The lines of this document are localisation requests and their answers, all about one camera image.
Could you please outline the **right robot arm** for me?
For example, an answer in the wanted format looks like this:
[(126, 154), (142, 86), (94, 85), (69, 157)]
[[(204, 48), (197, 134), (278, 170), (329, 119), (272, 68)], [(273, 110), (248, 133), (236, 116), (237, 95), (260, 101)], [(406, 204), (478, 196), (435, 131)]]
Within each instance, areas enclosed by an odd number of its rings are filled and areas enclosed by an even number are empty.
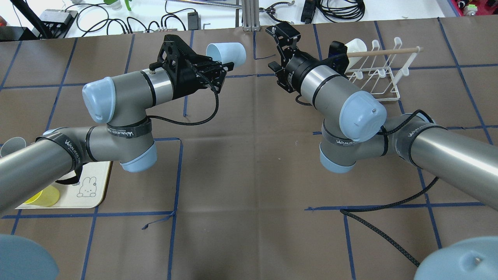
[(324, 116), (319, 145), (322, 166), (334, 173), (352, 170), (364, 158), (396, 154), (434, 179), (419, 193), (401, 201), (367, 208), (342, 208), (350, 217), (379, 234), (416, 267), (416, 280), (496, 280), (497, 237), (468, 238), (439, 249), (419, 262), (405, 248), (358, 213), (394, 208), (429, 191), (443, 180), (479, 202), (497, 209), (497, 147), (452, 133), (423, 110), (388, 119), (387, 111), (372, 94), (347, 78), (350, 58), (347, 46), (333, 41), (329, 57), (318, 60), (301, 51), (301, 34), (290, 23), (266, 29), (276, 42), (280, 62), (268, 67), (277, 84), (297, 92)]

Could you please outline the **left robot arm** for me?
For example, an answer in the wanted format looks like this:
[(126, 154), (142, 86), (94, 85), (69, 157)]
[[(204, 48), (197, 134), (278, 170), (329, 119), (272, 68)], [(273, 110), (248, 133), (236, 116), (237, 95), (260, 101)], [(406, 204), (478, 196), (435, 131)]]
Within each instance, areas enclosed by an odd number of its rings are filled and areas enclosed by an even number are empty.
[(97, 126), (48, 130), (2, 157), (1, 215), (70, 172), (80, 176), (87, 163), (118, 161), (128, 172), (152, 167), (157, 149), (146, 110), (201, 89), (210, 89), (218, 101), (227, 73), (243, 65), (246, 55), (237, 42), (210, 43), (200, 55), (167, 34), (148, 68), (85, 84), (82, 98)]

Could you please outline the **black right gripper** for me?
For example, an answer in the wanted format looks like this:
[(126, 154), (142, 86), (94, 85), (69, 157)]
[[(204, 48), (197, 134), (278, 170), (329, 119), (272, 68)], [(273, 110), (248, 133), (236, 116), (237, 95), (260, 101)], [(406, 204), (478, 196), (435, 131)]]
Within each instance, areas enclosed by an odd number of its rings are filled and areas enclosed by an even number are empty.
[(277, 84), (288, 93), (300, 92), (306, 75), (322, 62), (309, 53), (297, 48), (301, 34), (290, 23), (281, 22), (265, 28), (274, 39), (276, 49), (281, 55), (281, 65), (272, 61), (267, 66), (276, 75)]

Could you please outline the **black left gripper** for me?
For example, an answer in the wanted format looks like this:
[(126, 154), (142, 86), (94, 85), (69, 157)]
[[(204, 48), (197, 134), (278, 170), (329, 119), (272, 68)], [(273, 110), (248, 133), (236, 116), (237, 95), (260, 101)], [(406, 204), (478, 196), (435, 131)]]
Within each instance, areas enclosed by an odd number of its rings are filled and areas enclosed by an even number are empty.
[(157, 62), (169, 75), (174, 98), (185, 97), (207, 88), (219, 94), (226, 73), (233, 71), (235, 67), (234, 62), (210, 61), (207, 56), (197, 54), (181, 37), (174, 34), (164, 35)]

